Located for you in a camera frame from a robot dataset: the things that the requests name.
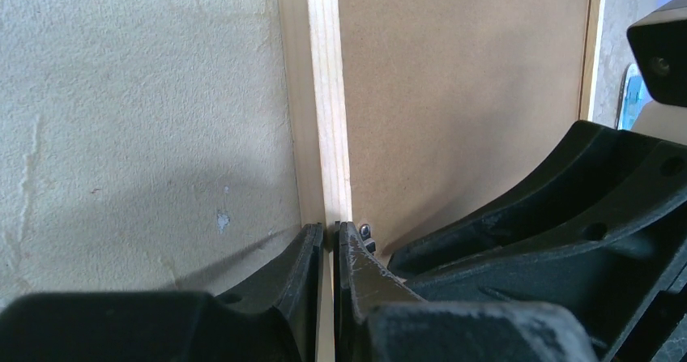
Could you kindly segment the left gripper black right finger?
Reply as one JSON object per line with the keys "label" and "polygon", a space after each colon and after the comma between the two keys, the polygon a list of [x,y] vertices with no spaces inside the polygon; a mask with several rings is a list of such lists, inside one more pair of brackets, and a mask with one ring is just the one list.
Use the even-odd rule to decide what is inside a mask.
{"label": "left gripper black right finger", "polygon": [[335,225],[334,326],[338,361],[595,361],[586,331],[548,303],[428,302],[365,247],[355,225]]}

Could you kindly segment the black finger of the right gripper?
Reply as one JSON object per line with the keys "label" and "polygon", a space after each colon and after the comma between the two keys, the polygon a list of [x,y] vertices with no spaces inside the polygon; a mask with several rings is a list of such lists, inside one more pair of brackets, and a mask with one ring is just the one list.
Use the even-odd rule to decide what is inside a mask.
{"label": "black finger of the right gripper", "polygon": [[577,121],[515,187],[388,266],[430,301],[564,307],[602,361],[683,361],[686,148]]}

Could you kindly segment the brown backing board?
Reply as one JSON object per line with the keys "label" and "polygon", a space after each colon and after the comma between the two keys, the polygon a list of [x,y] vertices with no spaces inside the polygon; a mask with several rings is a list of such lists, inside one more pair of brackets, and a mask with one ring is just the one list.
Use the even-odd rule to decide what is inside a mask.
{"label": "brown backing board", "polygon": [[378,255],[505,193],[578,118],[588,0],[339,0],[353,219]]}

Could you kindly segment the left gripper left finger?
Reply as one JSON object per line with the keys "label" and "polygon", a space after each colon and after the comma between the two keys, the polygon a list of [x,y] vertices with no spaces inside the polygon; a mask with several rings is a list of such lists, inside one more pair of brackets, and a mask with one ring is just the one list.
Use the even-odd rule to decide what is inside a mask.
{"label": "left gripper left finger", "polygon": [[4,361],[312,361],[323,228],[305,225],[276,258],[208,292],[58,292],[1,314]]}

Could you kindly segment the blue white oval object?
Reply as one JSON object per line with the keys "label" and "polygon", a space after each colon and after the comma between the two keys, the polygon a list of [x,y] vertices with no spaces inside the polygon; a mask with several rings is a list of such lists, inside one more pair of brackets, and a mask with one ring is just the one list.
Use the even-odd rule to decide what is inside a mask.
{"label": "blue white oval object", "polygon": [[638,65],[632,63],[625,72],[625,78],[619,99],[617,129],[630,130],[637,121],[644,105],[646,85]]}

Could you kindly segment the wooden picture frame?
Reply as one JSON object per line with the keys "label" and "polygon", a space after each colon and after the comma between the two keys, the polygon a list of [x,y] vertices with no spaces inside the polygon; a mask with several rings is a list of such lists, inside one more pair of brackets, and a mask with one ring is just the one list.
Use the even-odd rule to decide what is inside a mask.
{"label": "wooden picture frame", "polygon": [[335,225],[351,222],[351,165],[339,0],[279,0],[301,218],[323,223],[317,358],[335,358]]}

